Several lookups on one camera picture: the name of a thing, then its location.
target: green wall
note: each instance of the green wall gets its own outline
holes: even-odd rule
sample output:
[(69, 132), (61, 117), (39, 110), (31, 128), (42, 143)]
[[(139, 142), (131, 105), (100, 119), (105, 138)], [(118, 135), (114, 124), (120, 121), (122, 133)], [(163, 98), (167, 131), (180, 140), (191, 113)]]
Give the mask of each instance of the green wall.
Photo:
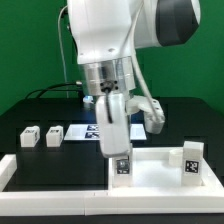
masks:
[[(63, 82), (57, 18), (63, 0), (0, 1), (0, 114), (34, 90)], [(224, 114), (224, 4), (201, 0), (201, 26), (184, 46), (138, 51), (153, 96), (191, 96)], [(69, 80), (80, 78), (63, 21)], [(65, 97), (65, 94), (49, 94)]]

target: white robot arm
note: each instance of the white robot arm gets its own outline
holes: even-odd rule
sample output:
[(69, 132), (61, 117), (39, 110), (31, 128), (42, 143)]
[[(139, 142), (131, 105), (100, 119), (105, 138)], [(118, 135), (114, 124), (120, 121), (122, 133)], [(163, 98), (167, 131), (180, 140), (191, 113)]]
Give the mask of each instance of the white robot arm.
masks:
[[(135, 48), (185, 43), (200, 22), (198, 0), (67, 0), (86, 95), (98, 97), (97, 123), (105, 157), (131, 150), (128, 116), (144, 111), (146, 130), (165, 118), (141, 75)], [(134, 74), (145, 97), (133, 96)]]

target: white tray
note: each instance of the white tray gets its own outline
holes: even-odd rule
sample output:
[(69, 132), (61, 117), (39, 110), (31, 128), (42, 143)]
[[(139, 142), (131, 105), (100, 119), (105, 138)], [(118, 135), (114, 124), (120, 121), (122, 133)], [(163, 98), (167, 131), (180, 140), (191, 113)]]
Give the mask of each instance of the white tray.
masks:
[[(1, 192), (0, 215), (224, 212), (223, 187), (207, 163), (202, 163), (202, 186), (181, 187), (180, 168), (168, 165), (168, 154), (171, 149), (174, 148), (134, 149), (133, 187), (112, 187), (110, 160), (109, 190)], [(2, 186), (7, 184), (15, 170), (15, 156), (7, 155), (0, 163)]]

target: cable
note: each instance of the cable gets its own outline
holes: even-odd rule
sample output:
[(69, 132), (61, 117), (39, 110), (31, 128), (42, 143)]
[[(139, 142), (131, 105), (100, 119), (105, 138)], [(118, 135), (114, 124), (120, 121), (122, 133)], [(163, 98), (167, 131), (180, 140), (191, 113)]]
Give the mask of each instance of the cable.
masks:
[[(71, 30), (70, 24), (68, 25), (68, 31), (70, 32), (70, 34), (72, 36), (72, 30)], [(74, 44), (74, 47), (75, 47), (76, 55), (78, 56), (78, 47), (77, 47), (77, 43), (75, 41), (75, 38), (73, 36), (72, 36), (72, 41), (73, 41), (73, 44)]]
[(108, 122), (110, 124), (113, 123), (113, 120), (112, 120), (112, 116), (111, 116), (111, 110), (110, 110), (110, 104), (109, 104), (109, 90), (106, 89), (105, 90), (105, 94), (106, 94), (106, 110), (107, 110), (107, 119), (108, 119)]
[(137, 13), (134, 17), (134, 21), (132, 23), (132, 26), (131, 26), (131, 31), (130, 31), (131, 49), (132, 49), (131, 58), (132, 58), (133, 68), (135, 70), (135, 75), (136, 75), (136, 77), (139, 81), (139, 84), (141, 86), (141, 89), (142, 89), (146, 99), (148, 100), (149, 106), (152, 109), (155, 120), (156, 120), (156, 122), (160, 122), (161, 119), (160, 119), (159, 115), (157, 114), (157, 112), (156, 112), (156, 110), (153, 106), (152, 96), (151, 96), (151, 94), (148, 90), (148, 87), (147, 87), (146, 83), (145, 83), (144, 77), (142, 75), (142, 72), (140, 70), (140, 67), (139, 67), (139, 64), (138, 64), (138, 61), (137, 61), (137, 58), (136, 58), (136, 52), (135, 52), (135, 45), (134, 45), (135, 27), (136, 27), (137, 20), (138, 20), (138, 17), (139, 17), (139, 14), (140, 14), (141, 10), (142, 10), (143, 5), (144, 5), (144, 2), (142, 1), (140, 6), (139, 6), (139, 9), (138, 9), (138, 11), (137, 11)]
[[(36, 92), (40, 92), (40, 91), (45, 91), (46, 89), (37, 89), (37, 90), (34, 90), (30, 93), (28, 93), (25, 97), (25, 99), (28, 99), (29, 96), (31, 96), (32, 94), (36, 93)], [(69, 91), (69, 92), (79, 92), (79, 91), (82, 91), (82, 90), (75, 90), (75, 89), (48, 89), (48, 91), (51, 91), (51, 92), (66, 92), (66, 91)]]
[(60, 51), (61, 51), (61, 59), (62, 59), (62, 65), (63, 65), (63, 73), (64, 73), (64, 80), (67, 83), (68, 82), (68, 77), (67, 77), (67, 70), (66, 70), (66, 64), (65, 64), (65, 55), (64, 55), (64, 50), (63, 50), (63, 43), (62, 43), (62, 37), (61, 37), (61, 17), (64, 13), (64, 11), (68, 8), (66, 5), (62, 10), (60, 11), (60, 14), (58, 16), (58, 37), (59, 37), (59, 44), (60, 44)]
[(52, 86), (49, 86), (49, 87), (43, 89), (43, 91), (40, 92), (40, 93), (37, 95), (36, 98), (41, 97), (45, 92), (47, 92), (47, 91), (50, 90), (50, 89), (55, 89), (55, 88), (65, 87), (65, 86), (66, 86), (66, 87), (68, 87), (68, 86), (76, 86), (76, 85), (77, 85), (77, 84), (74, 83), (74, 82), (67, 82), (67, 83), (55, 84), (55, 85), (52, 85)]

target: black table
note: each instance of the black table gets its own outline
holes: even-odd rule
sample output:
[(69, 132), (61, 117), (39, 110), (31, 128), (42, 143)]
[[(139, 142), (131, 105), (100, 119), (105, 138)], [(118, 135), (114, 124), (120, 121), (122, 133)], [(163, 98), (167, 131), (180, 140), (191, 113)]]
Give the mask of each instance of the black table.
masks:
[[(166, 123), (161, 134), (147, 134), (147, 141), (133, 141), (134, 147), (183, 146), (186, 140), (204, 142), (204, 158), (224, 184), (224, 118), (204, 101), (197, 98), (159, 98), (158, 100), (166, 116)], [(1, 156), (16, 153), (18, 162), (18, 169), (4, 191), (107, 189), (108, 161), (102, 157), (97, 141), (88, 143), (64, 141), (60, 148), (50, 150), (46, 147), (45, 135), (51, 126), (61, 125), (66, 132), (70, 124), (83, 123), (96, 123), (95, 113), (92, 110), (83, 109), (78, 99), (22, 100), (0, 116)], [(143, 123), (142, 113), (132, 116), (132, 123)], [(35, 149), (24, 150), (20, 147), (19, 135), (27, 126), (34, 125), (41, 128), (41, 139)], [(63, 166), (65, 161), (69, 160), (67, 168), (72, 169), (74, 167), (69, 167), (69, 164), (76, 161), (75, 169), (77, 172), (74, 175), (77, 181), (70, 181), (70, 176), (57, 179), (57, 175), (55, 175), (55, 178), (51, 178), (53, 183), (49, 183), (48, 175), (54, 176), (53, 173), (60, 172), (60, 170), (51, 169), (50, 173), (43, 171), (50, 169), (55, 164)], [(42, 161), (42, 166), (35, 168), (34, 164), (40, 161)], [(90, 179), (83, 180), (81, 178), (89, 173), (91, 173)], [(12, 223), (14, 221), (16, 223), (148, 222), (199, 224), (224, 223), (224, 215), (172, 214), (0, 218), (0, 223)]]

